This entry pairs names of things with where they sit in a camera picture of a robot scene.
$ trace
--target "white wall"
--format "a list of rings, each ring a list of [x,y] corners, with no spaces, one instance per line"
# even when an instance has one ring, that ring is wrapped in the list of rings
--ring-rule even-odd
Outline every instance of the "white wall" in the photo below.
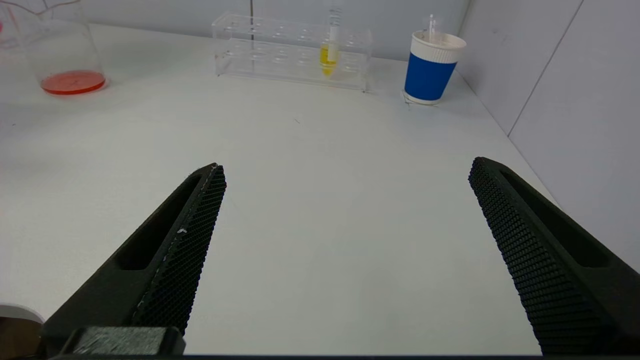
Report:
[[[249,0],[83,0],[90,22],[212,36],[211,23],[225,11],[249,15]]]
[[[456,69],[509,133],[580,0],[475,0]]]
[[[511,139],[563,209],[640,270],[640,1],[585,0]]]
[[[324,0],[253,0],[260,17],[324,24]],[[423,28],[422,18],[434,13],[445,32],[458,34],[468,0],[344,0],[342,22],[353,29],[371,29],[373,56],[407,60],[411,33]]]
[[[211,23],[225,11],[249,15],[249,0],[83,0],[92,22],[188,35],[211,36]],[[457,34],[468,0],[344,0],[345,27],[370,28],[374,56],[406,60],[411,33],[422,17],[438,14]],[[255,16],[324,24],[324,0],[254,0]]]

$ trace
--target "blue paper cup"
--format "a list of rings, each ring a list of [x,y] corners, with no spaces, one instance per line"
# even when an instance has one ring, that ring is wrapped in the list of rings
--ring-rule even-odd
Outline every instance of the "blue paper cup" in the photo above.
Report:
[[[440,34],[441,41],[430,43],[427,36],[423,31],[413,33],[404,96],[418,104],[434,105],[440,101],[467,43],[450,34]]]

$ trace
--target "red liquid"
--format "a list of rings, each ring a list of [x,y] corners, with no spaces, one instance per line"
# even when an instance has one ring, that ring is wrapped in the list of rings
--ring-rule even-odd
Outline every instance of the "red liquid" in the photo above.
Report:
[[[105,80],[99,72],[73,70],[49,76],[42,80],[40,87],[50,94],[75,95],[98,90]]]

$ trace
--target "clear acrylic rack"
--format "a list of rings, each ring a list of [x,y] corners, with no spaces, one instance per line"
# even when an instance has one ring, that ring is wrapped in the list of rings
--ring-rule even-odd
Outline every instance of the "clear acrylic rack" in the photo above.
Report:
[[[320,62],[329,27],[226,13],[213,23],[216,74],[279,79],[367,91],[371,32],[340,27],[330,76]]]

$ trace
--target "white table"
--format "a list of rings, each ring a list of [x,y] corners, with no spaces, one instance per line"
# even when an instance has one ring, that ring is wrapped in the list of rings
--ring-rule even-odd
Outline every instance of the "white table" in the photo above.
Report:
[[[187,353],[539,354],[467,183],[472,160],[548,195],[455,73],[407,105],[406,63],[373,93],[214,75],[212,40],[94,26],[111,83],[45,95],[0,64],[0,302],[50,316],[194,169],[228,189]]]

